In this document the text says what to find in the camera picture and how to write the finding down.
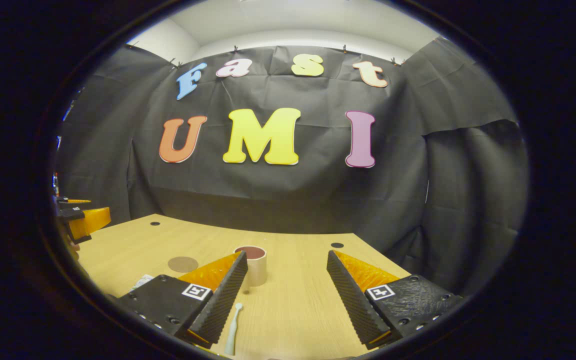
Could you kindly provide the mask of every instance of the paper cup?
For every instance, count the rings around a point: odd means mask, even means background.
[[[241,291],[247,294],[251,287],[259,287],[266,282],[266,251],[253,245],[239,246],[233,253],[238,251],[246,252],[248,271],[241,283]]]

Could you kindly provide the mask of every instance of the white spoon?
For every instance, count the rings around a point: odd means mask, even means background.
[[[240,310],[244,307],[242,303],[238,302],[235,305],[235,316],[232,318],[232,322],[230,323],[230,333],[228,334],[228,341],[226,341],[226,350],[224,353],[226,355],[234,355],[235,354],[235,333],[237,333],[237,315],[240,313]]]

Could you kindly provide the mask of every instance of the round coaster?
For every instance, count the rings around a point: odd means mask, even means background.
[[[198,266],[199,263],[192,257],[178,256],[168,260],[168,267],[176,272],[191,272]]]

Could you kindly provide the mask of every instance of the black fabric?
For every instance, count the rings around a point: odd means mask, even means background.
[[[294,75],[300,53],[320,55],[324,73]],[[253,61],[247,75],[215,75],[241,58]],[[366,60],[383,69],[387,87],[361,80],[352,64]],[[176,100],[176,79],[202,62],[197,89]],[[301,111],[297,165],[249,155],[223,162],[231,111],[252,109],[264,125],[286,107]],[[345,164],[349,110],[375,117],[372,168]],[[192,116],[207,117],[194,153],[162,161],[163,123]],[[184,124],[174,148],[187,133]],[[112,224],[159,213],[252,231],[354,232],[457,293],[476,289],[503,259],[526,199],[526,153],[510,105],[474,60],[441,38],[401,67],[331,48],[277,46],[176,69],[125,47],[85,84],[64,122],[57,162],[62,194],[110,207]]]

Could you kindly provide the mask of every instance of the blue letter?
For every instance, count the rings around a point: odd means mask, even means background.
[[[198,64],[194,68],[190,69],[190,71],[176,79],[176,82],[179,83],[179,95],[176,96],[177,100],[180,100],[184,96],[190,94],[190,92],[192,92],[195,88],[197,88],[197,84],[193,84],[193,80],[195,82],[199,81],[199,79],[202,77],[202,72],[199,70],[205,69],[206,66],[208,66],[206,63]]]

